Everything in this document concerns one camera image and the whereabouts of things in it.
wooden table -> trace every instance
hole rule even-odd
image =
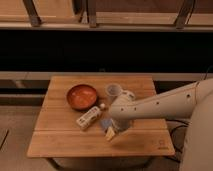
[[[46,93],[28,149],[28,157],[48,159],[59,167],[54,157],[124,157],[174,155],[174,148],[164,119],[135,120],[126,132],[107,142],[100,119],[109,117],[107,110],[85,132],[76,124],[82,115],[66,101],[66,94],[77,84],[92,85],[99,102],[108,106],[105,86],[118,83],[136,94],[137,99],[155,95],[149,76],[54,76]]]

white object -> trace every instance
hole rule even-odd
[[[213,79],[137,101],[127,96],[122,93],[109,108],[117,132],[134,119],[191,117],[180,171],[213,170]]]
[[[99,107],[100,107],[101,110],[105,110],[106,109],[106,105],[104,103],[101,103],[99,105]]]
[[[83,116],[76,120],[76,123],[81,127],[82,130],[88,128],[100,115],[101,110],[97,106],[92,107]]]
[[[109,104],[112,104],[113,101],[122,93],[123,89],[119,84],[112,83],[106,86],[106,94]]]

red bowl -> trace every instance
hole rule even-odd
[[[74,86],[67,93],[67,102],[75,110],[87,110],[96,103],[97,99],[96,89],[86,84]]]

table leg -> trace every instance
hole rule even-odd
[[[87,0],[87,11],[90,27],[96,27],[96,0]]]
[[[46,158],[46,160],[48,161],[48,163],[50,163],[50,165],[56,169],[59,170],[61,169],[61,166],[53,159],[53,158]]]

brown object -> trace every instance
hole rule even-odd
[[[43,23],[78,23],[80,12],[78,15],[75,14],[70,0],[34,0],[33,2]],[[0,21],[29,21],[23,1],[0,0]]]
[[[99,75],[52,77],[30,142],[28,157],[118,157],[173,155],[174,148],[164,119],[135,120],[126,132],[107,142],[97,120],[86,132],[76,124],[79,111],[66,101],[70,87],[89,84],[108,107],[105,86],[118,83],[137,99],[155,95],[149,76]],[[109,117],[107,110],[100,119]]]
[[[87,110],[97,101],[97,91],[90,85],[80,84],[72,87],[67,93],[67,101],[73,109]]]

